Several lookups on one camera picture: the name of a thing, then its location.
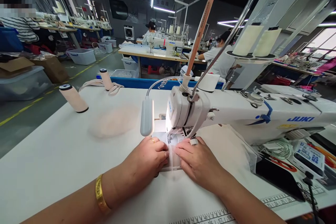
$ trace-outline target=gold bracelet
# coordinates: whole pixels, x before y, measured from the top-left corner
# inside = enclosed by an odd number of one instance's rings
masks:
[[[100,174],[96,180],[96,198],[97,198],[97,203],[98,206],[101,210],[101,212],[106,215],[108,214],[111,209],[108,207],[108,205],[106,204],[105,200],[104,200],[104,196],[103,196],[103,190],[102,190],[102,174]]]

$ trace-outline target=gray floor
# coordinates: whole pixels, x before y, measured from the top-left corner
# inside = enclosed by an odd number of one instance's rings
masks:
[[[111,54],[97,55],[96,60],[98,61],[105,56],[107,56],[105,59],[92,64],[92,67],[87,70],[85,69],[90,65],[76,65],[72,61],[62,62],[70,77],[85,70],[70,80],[68,84],[73,85],[78,90],[84,82],[95,79],[100,68],[106,68],[109,71],[124,69],[123,62],[121,61],[122,55],[117,53],[116,48],[114,48]],[[56,86],[58,85],[54,85],[45,93],[54,90]],[[35,99],[30,101],[0,103],[0,122],[14,116],[11,120],[0,126],[0,158],[65,104],[65,99],[57,89],[50,94],[45,93],[37,97],[36,99],[42,99],[35,102],[29,108],[27,108],[27,106],[31,105]]]

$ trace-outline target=blue strap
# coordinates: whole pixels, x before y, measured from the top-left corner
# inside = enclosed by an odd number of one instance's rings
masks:
[[[264,103],[266,104],[266,106],[268,107],[268,113],[267,115],[262,114],[260,117],[262,118],[262,120],[253,122],[251,124],[247,124],[248,125],[256,125],[256,124],[262,124],[262,123],[269,123],[271,121],[271,114],[273,112],[272,107],[267,103],[267,101],[264,101]]]

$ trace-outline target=thread spool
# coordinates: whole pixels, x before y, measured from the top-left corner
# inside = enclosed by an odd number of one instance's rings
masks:
[[[103,80],[105,90],[106,91],[111,90],[114,85],[112,84],[108,71],[105,68],[102,68],[99,70],[99,72],[100,72],[101,79]]]
[[[241,39],[235,46],[233,54],[246,56],[250,52],[261,30],[264,28],[264,26],[261,26],[260,24],[261,23],[253,23],[252,25],[247,26],[244,33],[241,35]]]
[[[174,33],[174,26],[172,24],[169,26],[169,33]]]
[[[73,86],[65,84],[61,85],[58,89],[77,113],[84,113],[89,109],[89,106],[81,98],[81,96]]]
[[[276,26],[276,27],[270,27],[268,30],[264,31],[252,55],[254,57],[268,56],[281,30],[282,29],[279,29],[279,27]]]

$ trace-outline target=yellow floor line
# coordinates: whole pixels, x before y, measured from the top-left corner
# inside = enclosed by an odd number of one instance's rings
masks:
[[[107,55],[107,56],[105,56],[104,58],[102,58],[102,59],[96,61],[95,63],[93,63],[93,64],[90,65],[89,67],[85,68],[83,71],[80,71],[80,72],[77,73],[76,75],[74,75],[74,76],[72,76],[71,78],[69,78],[69,80],[72,80],[72,79],[74,79],[75,77],[77,77],[78,75],[84,73],[86,70],[90,69],[92,66],[94,66],[94,65],[97,64],[98,62],[100,62],[100,61],[106,59],[109,55]],[[51,94],[51,93],[54,92],[55,89],[57,89],[57,88],[59,88],[59,86],[56,86],[53,90],[51,90],[51,91],[45,93],[45,94],[43,95],[43,97],[36,99],[36,100],[33,101],[32,103],[30,103],[29,105],[27,105],[26,107],[24,107],[23,109],[20,109],[20,110],[19,110],[18,112],[16,112],[14,115],[11,115],[11,116],[8,117],[7,119],[3,120],[2,122],[0,122],[0,126],[2,126],[2,125],[4,125],[5,123],[9,122],[9,121],[12,120],[14,117],[18,116],[18,115],[21,114],[23,111],[25,111],[25,110],[27,110],[28,108],[30,108],[31,106],[33,106],[33,105],[34,105],[35,103],[37,103],[38,101],[42,100],[42,99],[44,98],[44,96],[46,96],[46,95],[48,95],[48,94]]]

